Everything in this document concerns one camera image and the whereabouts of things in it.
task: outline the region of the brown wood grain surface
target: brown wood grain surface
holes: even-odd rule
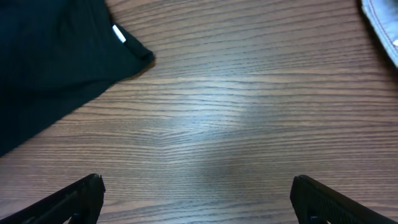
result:
[[[99,223],[297,223],[298,174],[398,221],[398,74],[356,1],[107,3],[157,65],[0,158],[0,218],[95,172]]]

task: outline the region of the black fabric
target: black fabric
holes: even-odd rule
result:
[[[0,156],[154,60],[113,25],[103,0],[0,1]]]

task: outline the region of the wooden surface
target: wooden surface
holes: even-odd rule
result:
[[[0,159],[0,218],[90,173],[100,223],[297,223],[307,174],[398,221],[398,82],[355,1],[109,0],[157,54]]]

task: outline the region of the white tag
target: white tag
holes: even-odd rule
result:
[[[117,37],[119,38],[119,40],[120,40],[122,43],[125,43],[126,38],[124,38],[124,36],[123,36],[122,32],[120,32],[119,28],[118,28],[116,25],[113,25],[113,26],[112,26],[112,29],[113,29],[113,32],[114,32],[114,33],[117,35]]]

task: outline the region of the garment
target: garment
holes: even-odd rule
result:
[[[398,1],[362,0],[362,9],[386,52],[398,67]]]
[[[2,0],[0,34],[0,156],[154,61],[103,0]]]

